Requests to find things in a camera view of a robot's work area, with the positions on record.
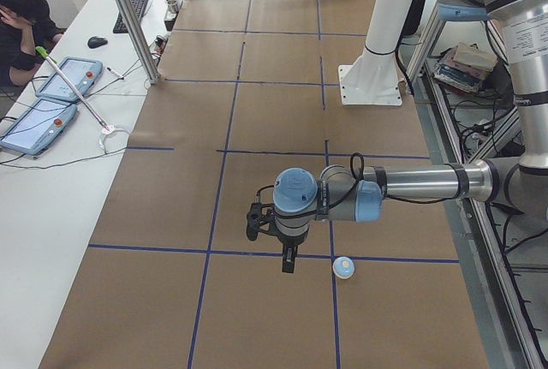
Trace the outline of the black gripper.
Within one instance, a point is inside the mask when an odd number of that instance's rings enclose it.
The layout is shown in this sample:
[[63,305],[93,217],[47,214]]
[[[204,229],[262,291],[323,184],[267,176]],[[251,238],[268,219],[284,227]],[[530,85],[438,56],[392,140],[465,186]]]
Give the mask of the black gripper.
[[282,273],[292,274],[295,272],[295,262],[298,253],[298,246],[307,238],[308,231],[293,231],[286,234],[282,231],[277,233],[278,240],[283,244],[282,252]]

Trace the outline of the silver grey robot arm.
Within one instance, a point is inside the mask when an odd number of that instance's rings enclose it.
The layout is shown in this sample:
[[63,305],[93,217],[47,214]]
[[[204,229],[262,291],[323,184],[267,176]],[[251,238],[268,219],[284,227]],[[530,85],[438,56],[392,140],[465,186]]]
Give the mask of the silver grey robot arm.
[[449,199],[497,201],[528,215],[547,215],[547,0],[438,0],[443,21],[494,20],[502,28],[526,150],[518,158],[476,160],[424,168],[367,167],[354,154],[349,168],[331,165],[320,176],[283,171],[271,204],[252,204],[247,237],[275,236],[283,271],[295,268],[312,221],[377,220],[385,199],[431,204]]

